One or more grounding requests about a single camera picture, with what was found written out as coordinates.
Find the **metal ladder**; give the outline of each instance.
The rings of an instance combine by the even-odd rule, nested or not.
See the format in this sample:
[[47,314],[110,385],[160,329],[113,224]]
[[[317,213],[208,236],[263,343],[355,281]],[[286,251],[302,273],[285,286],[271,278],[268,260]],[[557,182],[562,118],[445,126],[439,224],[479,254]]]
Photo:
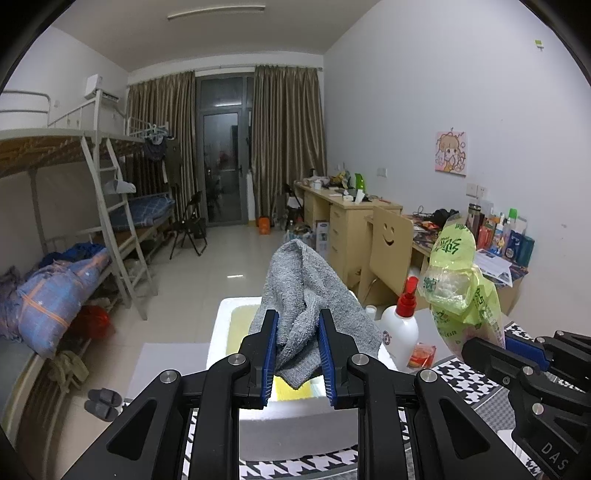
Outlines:
[[[103,141],[105,142],[107,151],[109,153],[109,159],[112,164],[112,166],[106,168],[100,167],[100,143]],[[150,290],[152,294],[157,295],[158,291],[152,280],[152,275],[150,274],[150,271],[148,269],[148,264],[146,263],[144,254],[139,245],[138,235],[135,231],[134,221],[131,216],[131,210],[129,209],[127,194],[118,194],[121,196],[121,201],[115,203],[110,207],[107,207],[105,202],[105,194],[103,191],[103,184],[100,178],[101,173],[113,171],[115,173],[115,180],[123,180],[123,174],[121,173],[119,161],[117,160],[117,157],[115,155],[115,150],[113,149],[111,139],[109,137],[95,138],[95,145],[92,153],[90,152],[88,141],[86,140],[86,137],[84,135],[82,136],[80,143],[82,145],[82,151],[84,152],[84,157],[86,159],[86,163],[88,164],[90,174],[92,175],[92,181],[95,185],[96,203],[99,208],[100,227],[103,231],[103,238],[105,240],[106,247],[109,251],[109,255],[111,255],[111,260],[113,264],[113,276],[115,277],[115,281],[117,282],[117,287],[119,288],[119,292],[126,307],[129,308],[131,306],[129,301],[129,298],[131,298],[131,302],[133,302],[139,315],[142,317],[143,320],[147,320],[147,312],[139,302],[139,297],[137,295],[137,292],[135,291],[135,288],[138,285],[141,278],[145,275],[145,278],[148,281],[148,284],[150,285]],[[111,225],[111,219],[109,218],[109,213],[113,210],[116,210],[119,207],[123,207],[125,209],[127,223],[129,226],[129,233],[131,234],[131,236],[128,239],[126,239],[125,242],[123,242],[121,245],[117,245],[117,240],[115,238],[113,226]],[[139,272],[137,272],[133,277],[131,277],[129,275],[129,272],[127,272],[125,264],[123,263],[123,258],[121,256],[122,252],[131,244],[134,244],[135,246],[135,250],[138,253],[138,259],[141,266]]]

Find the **glass door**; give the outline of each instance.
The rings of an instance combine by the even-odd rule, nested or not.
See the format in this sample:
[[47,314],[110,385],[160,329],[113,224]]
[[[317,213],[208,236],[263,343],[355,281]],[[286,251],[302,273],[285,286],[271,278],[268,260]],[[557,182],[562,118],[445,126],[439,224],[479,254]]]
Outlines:
[[246,76],[236,74],[197,82],[197,170],[205,193],[202,212],[210,225],[248,221],[250,86]]

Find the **cardboard box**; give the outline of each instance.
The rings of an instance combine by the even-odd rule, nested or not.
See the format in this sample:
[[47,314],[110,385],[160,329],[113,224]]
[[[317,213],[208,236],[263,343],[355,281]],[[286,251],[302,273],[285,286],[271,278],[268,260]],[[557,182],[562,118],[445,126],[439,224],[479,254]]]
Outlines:
[[316,251],[325,260],[329,257],[329,226],[328,222],[316,222]]

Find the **gray towel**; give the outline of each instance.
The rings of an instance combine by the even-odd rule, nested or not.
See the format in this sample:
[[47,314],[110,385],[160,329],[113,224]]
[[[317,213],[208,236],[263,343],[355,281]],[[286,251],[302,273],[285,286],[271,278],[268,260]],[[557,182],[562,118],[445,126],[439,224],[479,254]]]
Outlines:
[[320,366],[316,334],[323,308],[330,309],[337,331],[351,335],[360,352],[378,357],[378,328],[335,271],[298,239],[282,245],[271,258],[249,333],[261,330],[268,309],[279,313],[275,374],[292,388],[300,388]]

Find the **red container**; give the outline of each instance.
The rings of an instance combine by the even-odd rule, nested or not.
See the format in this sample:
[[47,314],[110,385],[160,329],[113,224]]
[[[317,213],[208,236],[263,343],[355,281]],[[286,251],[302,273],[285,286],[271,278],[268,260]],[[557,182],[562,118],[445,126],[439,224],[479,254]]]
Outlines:
[[259,217],[259,234],[269,235],[271,233],[271,221],[269,217]]

